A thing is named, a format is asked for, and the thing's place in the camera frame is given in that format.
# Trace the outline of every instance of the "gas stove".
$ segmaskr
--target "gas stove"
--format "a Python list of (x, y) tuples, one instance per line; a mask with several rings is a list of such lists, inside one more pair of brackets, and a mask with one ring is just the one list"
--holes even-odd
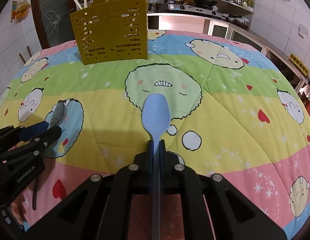
[(219, 12), (213, 11), (210, 7), (203, 8), (201, 6), (193, 6), (193, 5), (180, 5), (174, 3), (156, 3), (156, 12), (163, 13), (181, 13), (181, 14), (192, 14), (204, 17), (217, 17), (221, 18), (222, 15)]

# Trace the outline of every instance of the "green stripe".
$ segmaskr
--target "green stripe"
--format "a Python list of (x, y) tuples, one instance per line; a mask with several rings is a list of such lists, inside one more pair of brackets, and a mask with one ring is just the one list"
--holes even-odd
[[(239, 70), (233, 70), (242, 76), (232, 78), (232, 70), (218, 66), (212, 67), (212, 64), (198, 56), (151, 54), (148, 60), (112, 61), (86, 66), (81, 62), (75, 62), (53, 66), (38, 72), (33, 79), (25, 83), (21, 83), (20, 79), (12, 80), (9, 85), (11, 90), (6, 100), (23, 100), (34, 88), (44, 88), (44, 96), (108, 88), (125, 89), (125, 80), (130, 71), (137, 66), (154, 63), (166, 63), (179, 68), (192, 76), (202, 86), (203, 92), (207, 91), (211, 94), (236, 93), (277, 97), (276, 87), (294, 94), (293, 88), (285, 77), (274, 70), (245, 66)], [(249, 91), (246, 85), (252, 86), (252, 90)]]

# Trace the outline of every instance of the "colorful blanket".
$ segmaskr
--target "colorful blanket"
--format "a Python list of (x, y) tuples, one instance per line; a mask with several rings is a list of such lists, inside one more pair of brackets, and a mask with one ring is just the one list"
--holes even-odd
[[(148, 60), (83, 65), (70, 41), (34, 55), (11, 81), (0, 128), (49, 122), (58, 102), (66, 106), (37, 210), (30, 184), (12, 203), (17, 221), (27, 229), (91, 174), (132, 163), (150, 139), (143, 102), (161, 93), (167, 150), (198, 174), (223, 174), (291, 239), (310, 214), (310, 117), (289, 82), (251, 46), (218, 37), (150, 30), (148, 48)], [(179, 197), (162, 205), (162, 239), (183, 239)], [(136, 196), (130, 239), (151, 238), (150, 214), (147, 196)]]

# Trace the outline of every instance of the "blue spoon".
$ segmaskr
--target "blue spoon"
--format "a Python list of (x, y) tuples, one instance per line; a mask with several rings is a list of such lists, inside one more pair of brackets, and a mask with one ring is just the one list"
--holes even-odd
[(170, 124), (170, 112), (166, 97), (150, 94), (144, 103), (142, 124), (154, 143), (152, 174), (152, 240), (160, 239), (160, 168), (159, 140)]

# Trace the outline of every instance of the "plastic basket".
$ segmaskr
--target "plastic basket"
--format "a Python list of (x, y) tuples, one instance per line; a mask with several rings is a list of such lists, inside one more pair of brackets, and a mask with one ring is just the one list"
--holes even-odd
[(83, 64), (147, 59), (147, 0), (95, 1), (70, 14)]

